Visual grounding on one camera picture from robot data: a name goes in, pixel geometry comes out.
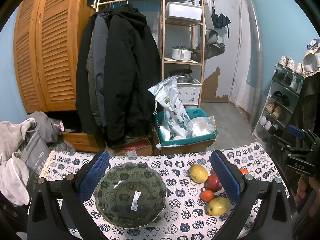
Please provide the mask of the person's right hand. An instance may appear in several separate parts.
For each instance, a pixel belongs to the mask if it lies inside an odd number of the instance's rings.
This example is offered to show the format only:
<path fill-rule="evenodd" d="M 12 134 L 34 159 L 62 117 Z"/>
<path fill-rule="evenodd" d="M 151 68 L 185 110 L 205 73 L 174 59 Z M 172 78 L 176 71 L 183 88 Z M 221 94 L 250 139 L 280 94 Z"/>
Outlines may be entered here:
<path fill-rule="evenodd" d="M 315 177 L 309 177 L 309 181 L 306 182 L 306 176 L 303 174 L 300 176 L 300 179 L 298 181 L 298 188 L 297 188 L 297 194 L 295 195 L 295 202 L 299 203 L 301 199 L 304 199 L 306 197 L 306 189 L 308 186 L 311 186 L 311 188 L 315 191 L 316 196 L 313 201 L 313 203 L 310 206 L 309 209 L 309 216 L 311 218 L 315 217 L 317 212 L 319 211 L 320 207 L 320 184 L 319 180 L 316 179 Z"/>

